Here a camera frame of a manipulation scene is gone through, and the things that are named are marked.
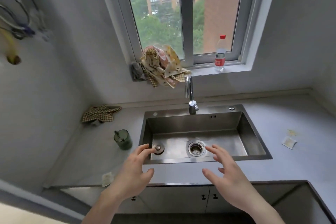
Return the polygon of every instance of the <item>person's left hand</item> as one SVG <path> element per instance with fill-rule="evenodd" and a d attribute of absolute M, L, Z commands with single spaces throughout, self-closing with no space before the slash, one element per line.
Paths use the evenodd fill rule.
<path fill-rule="evenodd" d="M 138 196 L 150 182 L 154 175 L 154 169 L 142 172 L 142 165 L 146 157 L 155 152 L 155 149 L 148 149 L 149 144 L 140 145 L 132 152 L 119 174 L 112 184 L 104 191 L 113 196 L 117 196 L 120 201 L 127 198 Z"/>

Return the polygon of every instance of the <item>white countertop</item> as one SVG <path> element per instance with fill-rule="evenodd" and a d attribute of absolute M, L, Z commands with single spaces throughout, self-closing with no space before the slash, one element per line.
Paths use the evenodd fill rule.
<path fill-rule="evenodd" d="M 243 104 L 273 159 L 238 161 L 250 181 L 308 180 L 331 213 L 336 216 L 336 118 L 308 95 L 199 103 L 199 108 Z M 87 127 L 52 186 L 101 185 L 102 175 L 118 169 L 138 146 L 145 111 L 186 108 L 185 104 L 124 108 L 115 120 Z M 129 151 L 121 151 L 113 141 L 115 130 L 127 129 L 133 140 Z M 298 143 L 293 150 L 281 143 L 288 130 Z M 217 162 L 144 165 L 154 168 L 153 183 L 209 184 L 202 168 L 221 175 Z"/>

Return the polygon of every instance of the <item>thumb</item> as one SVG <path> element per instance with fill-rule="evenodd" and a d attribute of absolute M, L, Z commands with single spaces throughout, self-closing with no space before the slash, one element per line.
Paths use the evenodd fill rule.
<path fill-rule="evenodd" d="M 217 175 L 215 175 L 212 171 L 206 168 L 202 169 L 202 173 L 205 178 L 207 178 L 213 185 L 216 185 L 219 180 L 219 177 Z"/>
<path fill-rule="evenodd" d="M 149 169 L 147 172 L 142 174 L 143 179 L 149 183 L 154 175 L 154 168 Z"/>

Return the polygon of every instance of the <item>drain strainer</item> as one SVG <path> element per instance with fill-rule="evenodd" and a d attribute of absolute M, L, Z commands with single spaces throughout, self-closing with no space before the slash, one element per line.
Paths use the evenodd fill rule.
<path fill-rule="evenodd" d="M 192 142 L 188 147 L 188 151 L 192 156 L 198 157 L 204 153 L 204 146 L 199 142 Z"/>

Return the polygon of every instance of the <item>dark floor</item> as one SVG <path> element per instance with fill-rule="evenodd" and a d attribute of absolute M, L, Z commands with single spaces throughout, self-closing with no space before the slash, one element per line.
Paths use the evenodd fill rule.
<path fill-rule="evenodd" d="M 245 213 L 116 214 L 111 224 L 255 224 Z"/>

